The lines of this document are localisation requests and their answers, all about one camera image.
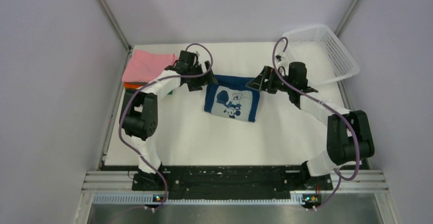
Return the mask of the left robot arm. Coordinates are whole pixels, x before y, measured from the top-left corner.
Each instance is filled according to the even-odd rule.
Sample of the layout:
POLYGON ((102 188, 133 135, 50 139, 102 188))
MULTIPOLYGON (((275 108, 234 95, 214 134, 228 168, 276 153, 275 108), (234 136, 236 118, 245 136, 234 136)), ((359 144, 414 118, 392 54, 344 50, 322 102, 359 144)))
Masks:
POLYGON ((125 90, 118 136, 137 154, 139 165, 134 180, 139 185, 152 190, 168 190, 155 147, 159 102, 182 85, 187 85, 189 91, 198 91, 215 84, 213 64, 213 56, 201 64, 198 53, 185 49, 170 63, 151 66, 151 75, 138 88, 125 90))

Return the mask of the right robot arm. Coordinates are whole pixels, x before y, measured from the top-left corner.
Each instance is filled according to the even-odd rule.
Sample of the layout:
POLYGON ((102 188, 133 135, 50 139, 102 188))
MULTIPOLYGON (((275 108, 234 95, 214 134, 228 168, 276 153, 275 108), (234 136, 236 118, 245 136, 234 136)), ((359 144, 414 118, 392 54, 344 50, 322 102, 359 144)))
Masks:
POLYGON ((301 164, 299 183, 303 188, 314 189, 320 183, 321 176, 354 162, 353 175, 341 177, 351 181, 359 171, 360 162, 374 155, 367 114, 362 110, 350 111, 326 102, 318 90, 309 86, 304 63, 293 62, 288 69, 265 66, 246 86, 269 94, 285 92, 294 106, 326 126, 326 149, 301 164))

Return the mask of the blue t-shirt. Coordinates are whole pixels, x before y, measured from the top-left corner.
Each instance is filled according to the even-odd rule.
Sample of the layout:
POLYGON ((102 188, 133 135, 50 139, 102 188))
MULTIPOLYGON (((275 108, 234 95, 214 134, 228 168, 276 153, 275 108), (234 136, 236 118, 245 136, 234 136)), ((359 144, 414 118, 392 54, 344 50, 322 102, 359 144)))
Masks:
POLYGON ((250 77, 216 75, 206 88, 204 111, 215 116, 255 122, 260 92, 247 87, 250 77))

